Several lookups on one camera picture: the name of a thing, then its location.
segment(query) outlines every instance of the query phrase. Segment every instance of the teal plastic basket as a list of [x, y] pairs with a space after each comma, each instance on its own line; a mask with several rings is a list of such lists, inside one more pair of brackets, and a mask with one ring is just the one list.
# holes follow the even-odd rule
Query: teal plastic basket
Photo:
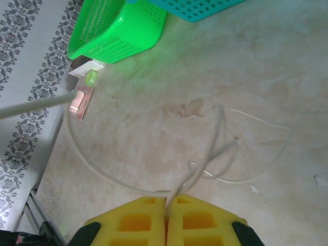
[[189, 22], [197, 22], [245, 0], [148, 0]]

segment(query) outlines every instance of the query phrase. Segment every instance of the floor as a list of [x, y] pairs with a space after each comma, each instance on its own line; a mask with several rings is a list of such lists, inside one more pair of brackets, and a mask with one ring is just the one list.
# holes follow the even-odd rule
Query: floor
[[[76, 138], [108, 175], [169, 190], [189, 160], [203, 158], [214, 105], [286, 126], [226, 109], [239, 150], [223, 177], [270, 166], [239, 185], [201, 179], [188, 194], [245, 218], [267, 246], [326, 245], [327, 26], [326, 0], [248, 0], [194, 24], [169, 15], [155, 47], [106, 66], [85, 118], [73, 121]], [[37, 195], [67, 240], [86, 220], [138, 197], [82, 165], [66, 127]]]
[[[0, 2], [0, 105], [62, 95], [68, 78], [67, 44], [79, 4], [60, 0]], [[48, 162], [61, 107], [0, 121], [0, 229], [13, 230], [31, 188]]]

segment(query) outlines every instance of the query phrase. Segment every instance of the plastic basket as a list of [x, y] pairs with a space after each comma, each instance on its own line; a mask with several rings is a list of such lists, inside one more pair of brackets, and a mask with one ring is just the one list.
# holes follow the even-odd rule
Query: plastic basket
[[197, 22], [245, 0], [148, 0], [189, 22]]
[[166, 11], [139, 0], [85, 0], [68, 46], [68, 57], [80, 55], [115, 63], [154, 46]]

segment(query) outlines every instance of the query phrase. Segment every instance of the green plastic basket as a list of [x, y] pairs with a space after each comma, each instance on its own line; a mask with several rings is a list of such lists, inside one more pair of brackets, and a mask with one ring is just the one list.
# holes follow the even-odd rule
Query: green plastic basket
[[68, 57], [80, 55], [115, 63], [154, 46], [166, 16], [146, 0], [85, 0], [68, 46]]

